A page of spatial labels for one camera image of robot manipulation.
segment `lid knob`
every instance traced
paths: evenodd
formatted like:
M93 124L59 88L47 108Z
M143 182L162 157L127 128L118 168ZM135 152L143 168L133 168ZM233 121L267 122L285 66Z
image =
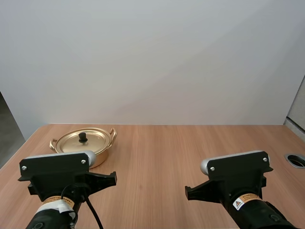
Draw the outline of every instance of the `lid knob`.
M78 140L80 143L85 143L88 141L88 139L86 138L85 132L79 133L78 137L80 137L80 139Z

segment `gray floor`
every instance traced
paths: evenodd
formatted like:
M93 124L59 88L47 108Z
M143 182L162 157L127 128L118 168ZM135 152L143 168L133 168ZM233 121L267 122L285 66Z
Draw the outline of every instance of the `gray floor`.
M24 142L20 129L0 93L0 168Z

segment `black cable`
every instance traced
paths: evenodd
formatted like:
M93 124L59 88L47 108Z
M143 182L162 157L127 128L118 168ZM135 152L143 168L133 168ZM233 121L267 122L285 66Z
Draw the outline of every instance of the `black cable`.
M96 213L94 207L92 206L92 204L91 204L89 198L88 198L88 197L85 197L85 201L86 201L86 203L88 204L88 207L90 208L90 210L92 211L92 214L94 215L95 220L96 220L97 224L99 225L99 228L100 228L100 229L104 229L104 228L103 228L103 225L102 225L102 223L101 223L101 221L100 221L100 218L99 218L99 216L97 215L97 213Z
M88 190L89 190L89 193L90 193L90 190L91 190L91 189L90 189L89 185L87 185L87 184L85 184L85 183L74 183L74 184L67 185L67 186L62 190L62 192L61 192L61 199L63 199L63 195L64 195L64 193L65 193L65 191L66 191L67 189L69 189L69 188L70 188L70 189L76 189L76 188L81 188L81 187L88 189ZM90 210L91 210L91 212L92 212L92 214L93 214L93 216L94 216L94 218L95 218L97 224L99 225L99 228L100 228L100 229L103 229L103 226L102 226L102 223L101 223L101 221L100 221L100 218L99 218L99 216L97 215L97 213L96 213L94 207L92 206L92 204L91 204L91 202L90 202L88 196L89 196L89 195L87 195L86 190L84 190L84 199L85 199L85 201L86 201L88 207L90 208ZM75 213L75 218L74 218L74 220L73 220L73 223L76 224L77 219L78 219L78 214L77 214L76 212L74 212L74 213Z

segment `wooden table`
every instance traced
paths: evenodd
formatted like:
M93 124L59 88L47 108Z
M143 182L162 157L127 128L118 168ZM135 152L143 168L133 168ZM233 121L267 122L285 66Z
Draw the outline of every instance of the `wooden table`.
M83 128L114 127L118 137L109 158L92 172L117 172L117 186L90 196L106 229L237 228L220 204L188 201L184 186L208 177L200 162L209 157L261 149L271 158L264 200L274 204L296 227L305 225L305 169L283 155L305 155L305 144L286 126L46 125L38 129L0 170L0 228L24 228L41 205L19 182L19 162L50 154L49 141ZM76 228L98 228L86 204Z

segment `white wall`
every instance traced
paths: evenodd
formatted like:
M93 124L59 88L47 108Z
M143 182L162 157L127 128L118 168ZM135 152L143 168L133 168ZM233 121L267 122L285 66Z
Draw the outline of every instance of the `white wall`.
M305 73L305 1L2 0L0 91L47 123L279 124Z

